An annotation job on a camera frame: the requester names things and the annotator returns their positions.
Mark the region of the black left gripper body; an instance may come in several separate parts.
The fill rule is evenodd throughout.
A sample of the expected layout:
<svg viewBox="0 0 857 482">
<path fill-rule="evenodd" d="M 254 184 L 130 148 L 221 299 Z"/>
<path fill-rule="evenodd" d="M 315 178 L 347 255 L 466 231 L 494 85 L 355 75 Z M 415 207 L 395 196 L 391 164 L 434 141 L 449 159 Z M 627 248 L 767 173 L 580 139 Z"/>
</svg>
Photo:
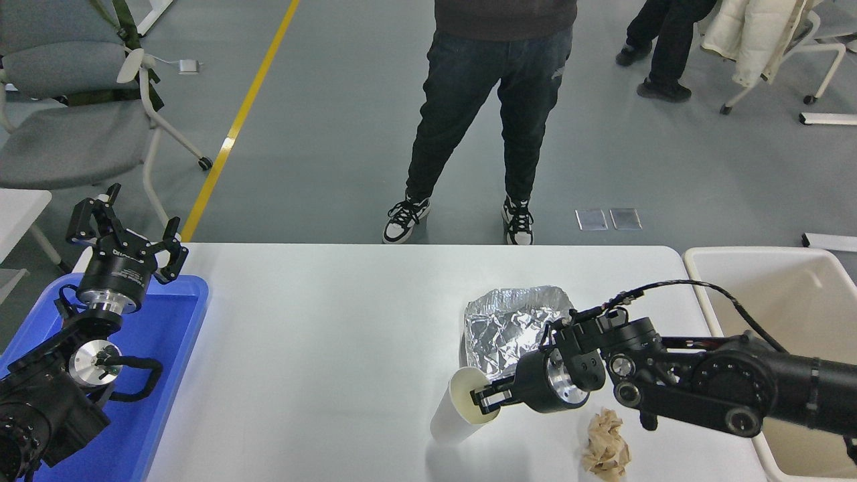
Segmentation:
<svg viewBox="0 0 857 482">
<path fill-rule="evenodd" d="M 76 298 L 86 305 L 113 302 L 124 309 L 140 309 L 158 260 L 149 241 L 129 231 L 98 239 Z"/>
</svg>

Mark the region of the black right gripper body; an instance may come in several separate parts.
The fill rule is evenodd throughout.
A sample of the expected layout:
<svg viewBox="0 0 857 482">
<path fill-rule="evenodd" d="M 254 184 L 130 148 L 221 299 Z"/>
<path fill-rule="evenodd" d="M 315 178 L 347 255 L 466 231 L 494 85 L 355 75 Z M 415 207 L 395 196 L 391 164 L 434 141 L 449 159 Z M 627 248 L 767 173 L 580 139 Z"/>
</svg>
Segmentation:
<svg viewBox="0 0 857 482">
<path fill-rule="evenodd" d="M 549 355 L 530 351 L 518 360 L 512 382 L 512 396 L 540 414 L 560 411 L 560 399 L 547 375 Z"/>
</svg>

